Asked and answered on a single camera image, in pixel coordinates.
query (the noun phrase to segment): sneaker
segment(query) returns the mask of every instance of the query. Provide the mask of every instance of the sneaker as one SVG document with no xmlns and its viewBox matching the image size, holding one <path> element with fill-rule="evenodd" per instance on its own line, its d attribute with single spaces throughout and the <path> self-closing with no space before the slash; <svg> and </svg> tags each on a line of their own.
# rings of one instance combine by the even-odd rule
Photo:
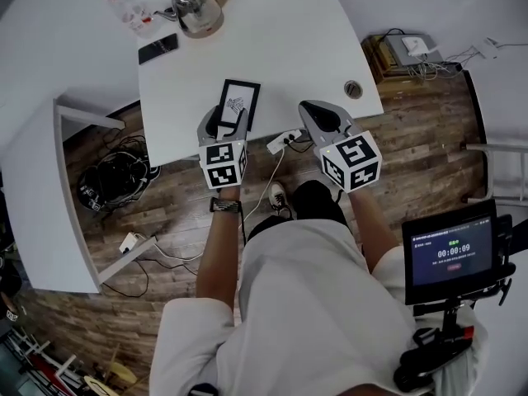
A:
<svg viewBox="0 0 528 396">
<path fill-rule="evenodd" d="M 274 181 L 270 184 L 267 195 L 271 208 L 276 211 L 277 215 L 290 219 L 291 209 L 288 206 L 284 187 L 278 181 Z"/>
</svg>

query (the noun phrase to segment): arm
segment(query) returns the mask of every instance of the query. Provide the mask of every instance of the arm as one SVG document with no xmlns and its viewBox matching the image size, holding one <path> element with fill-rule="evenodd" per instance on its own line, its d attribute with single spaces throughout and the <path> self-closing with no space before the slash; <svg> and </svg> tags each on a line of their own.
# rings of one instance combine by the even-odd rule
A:
<svg viewBox="0 0 528 396">
<path fill-rule="evenodd" d="M 381 257 L 398 246 L 398 240 L 370 190 L 361 188 L 348 194 L 348 198 L 360 230 L 366 264 L 372 272 Z"/>
<path fill-rule="evenodd" d="M 240 187 L 220 191 L 221 200 L 239 200 Z M 232 310 L 238 279 L 238 216 L 215 212 L 196 277 L 196 298 L 225 302 Z"/>
</svg>

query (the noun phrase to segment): power strip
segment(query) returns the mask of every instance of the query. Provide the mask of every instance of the power strip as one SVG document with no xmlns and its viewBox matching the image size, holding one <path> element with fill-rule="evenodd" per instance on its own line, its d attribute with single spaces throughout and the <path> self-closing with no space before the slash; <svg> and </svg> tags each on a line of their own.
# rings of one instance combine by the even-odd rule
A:
<svg viewBox="0 0 528 396">
<path fill-rule="evenodd" d="M 279 136 L 277 136 L 275 139 L 273 139 L 268 145 L 267 145 L 267 150 L 272 153 L 272 154 L 277 154 L 279 151 L 281 151 L 285 146 L 285 142 L 284 140 L 287 139 L 288 140 L 288 144 L 291 142 L 291 141 L 294 141 L 296 140 L 297 138 L 299 138 L 300 136 L 302 135 L 302 132 L 298 129 L 296 130 L 289 130 L 288 132 L 284 132 L 283 134 L 280 134 Z"/>
<path fill-rule="evenodd" d="M 132 249 L 134 249 L 137 242 L 138 239 L 136 236 L 132 232 L 129 232 L 129 234 L 126 235 L 123 243 L 119 246 L 119 250 L 122 254 L 126 254 L 128 251 L 132 251 Z"/>
</svg>

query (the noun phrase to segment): smartphone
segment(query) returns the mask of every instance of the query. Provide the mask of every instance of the smartphone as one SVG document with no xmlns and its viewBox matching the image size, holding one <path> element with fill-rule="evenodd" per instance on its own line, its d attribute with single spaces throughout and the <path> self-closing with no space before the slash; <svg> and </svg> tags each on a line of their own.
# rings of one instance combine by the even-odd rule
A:
<svg viewBox="0 0 528 396">
<path fill-rule="evenodd" d="M 139 64 L 148 62 L 149 60 L 156 59 L 162 54 L 170 53 L 178 48 L 178 36 L 171 34 L 162 38 L 161 40 L 154 41 L 149 45 L 138 50 Z"/>
</svg>

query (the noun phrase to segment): metal rack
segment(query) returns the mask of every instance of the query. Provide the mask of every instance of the metal rack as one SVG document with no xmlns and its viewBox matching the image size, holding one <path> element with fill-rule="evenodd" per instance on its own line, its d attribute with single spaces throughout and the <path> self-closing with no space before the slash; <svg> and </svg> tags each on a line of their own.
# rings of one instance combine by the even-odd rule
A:
<svg viewBox="0 0 528 396">
<path fill-rule="evenodd" d="M 493 198 L 497 205 L 513 205 L 517 207 L 528 207 L 528 200 L 525 199 L 525 156 L 528 153 L 528 146 L 524 145 L 503 145 L 503 144 L 465 144 L 460 145 L 460 149 L 469 151 L 481 151 L 486 155 L 488 161 L 488 186 L 486 195 L 483 198 L 463 198 L 463 202 L 473 204 L 484 200 Z M 519 162 L 521 164 L 521 193 L 517 196 L 495 196 L 493 194 L 493 163 L 494 153 L 516 153 L 519 155 Z"/>
</svg>

